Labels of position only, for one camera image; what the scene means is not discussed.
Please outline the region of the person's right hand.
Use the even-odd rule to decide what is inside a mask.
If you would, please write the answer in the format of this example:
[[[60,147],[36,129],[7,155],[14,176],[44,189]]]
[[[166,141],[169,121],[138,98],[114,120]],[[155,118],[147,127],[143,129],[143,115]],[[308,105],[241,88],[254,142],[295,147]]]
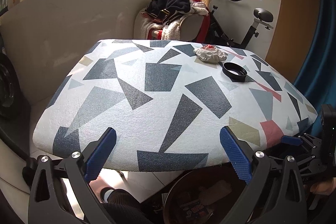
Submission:
[[[329,201],[329,195],[335,190],[335,177],[326,181],[316,182],[313,185],[304,185],[304,189],[314,195],[308,211],[321,211]]]

